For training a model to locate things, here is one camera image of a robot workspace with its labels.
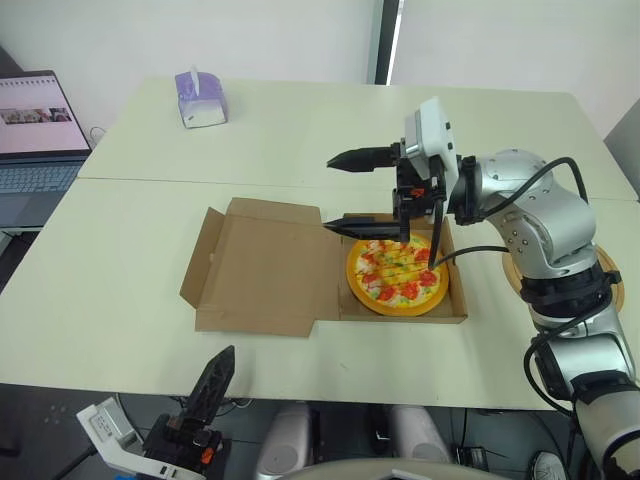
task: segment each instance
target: laptop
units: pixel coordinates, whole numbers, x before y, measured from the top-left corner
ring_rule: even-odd
[[[42,227],[90,153],[52,71],[0,74],[0,229]]]

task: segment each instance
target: floor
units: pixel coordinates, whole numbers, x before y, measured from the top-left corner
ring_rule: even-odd
[[[25,232],[20,235],[11,236],[13,238],[9,244],[0,252],[0,293],[38,236],[38,233]]]
[[[0,445],[20,445],[18,458],[0,457],[3,479],[49,479],[88,445],[75,413],[91,403],[99,403],[107,392],[45,389],[0,384]],[[176,401],[155,395],[122,395],[122,401],[143,435],[161,413],[177,413]],[[233,439],[226,480],[246,480],[253,476],[260,446],[270,422],[282,402],[254,401],[248,408],[235,409],[217,418],[213,425]],[[312,402],[319,412],[324,456],[328,460],[373,457],[365,434],[366,406],[350,403]],[[447,444],[460,442],[464,409],[428,408]],[[553,412],[536,414],[563,450],[568,425]],[[549,433],[530,412],[469,410],[466,445],[481,445],[488,452],[490,470],[506,478],[524,479],[531,456],[539,450],[555,451]],[[577,477],[584,452],[578,436],[571,469]],[[68,480],[111,480],[125,476],[107,467],[99,456],[81,464]]]

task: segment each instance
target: laptop keyboard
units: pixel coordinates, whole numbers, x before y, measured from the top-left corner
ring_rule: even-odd
[[[0,194],[65,192],[80,165],[16,167],[0,169]]]

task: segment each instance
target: laptop screen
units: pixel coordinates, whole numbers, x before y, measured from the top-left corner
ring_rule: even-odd
[[[89,152],[52,71],[0,76],[0,159]]]

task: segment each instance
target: orange plate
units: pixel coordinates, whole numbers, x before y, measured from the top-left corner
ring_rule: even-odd
[[[417,233],[412,233],[411,235],[415,235],[420,238],[423,242],[425,242],[429,248],[431,248],[431,240],[428,238],[418,235]],[[435,308],[444,298],[447,293],[447,288],[449,288],[449,269],[447,268],[447,264],[444,263],[436,268],[436,270],[440,269],[440,286],[436,293],[425,303],[421,305],[416,305],[415,307],[408,308],[398,308],[398,307],[389,307],[387,305],[383,305],[381,303],[376,302],[374,299],[369,297],[358,284],[358,280],[356,279],[355,274],[355,266],[358,260],[358,251],[360,248],[366,245],[366,240],[358,240],[349,255],[347,256],[347,281],[349,282],[349,287],[351,287],[351,291],[353,294],[362,302],[362,304],[376,313],[381,315],[387,315],[390,317],[415,317],[418,315],[422,315],[427,313],[429,310]],[[437,258],[441,258],[442,255],[438,253]]]

